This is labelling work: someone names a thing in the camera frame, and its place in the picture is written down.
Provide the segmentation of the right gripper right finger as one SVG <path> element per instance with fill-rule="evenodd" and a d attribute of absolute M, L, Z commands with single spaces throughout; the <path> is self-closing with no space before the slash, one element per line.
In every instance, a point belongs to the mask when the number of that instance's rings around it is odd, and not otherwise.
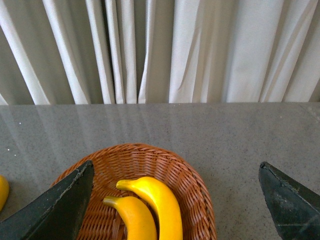
<path fill-rule="evenodd" d="M 320 196 L 264 161 L 259 183 L 278 235 L 283 240 L 320 238 Z"/>

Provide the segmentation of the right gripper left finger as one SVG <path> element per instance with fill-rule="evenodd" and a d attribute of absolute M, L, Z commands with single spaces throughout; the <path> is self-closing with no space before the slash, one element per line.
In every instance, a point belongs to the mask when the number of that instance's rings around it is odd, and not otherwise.
<path fill-rule="evenodd" d="M 94 165 L 85 161 L 0 223 L 2 240 L 75 240 L 90 201 Z"/>

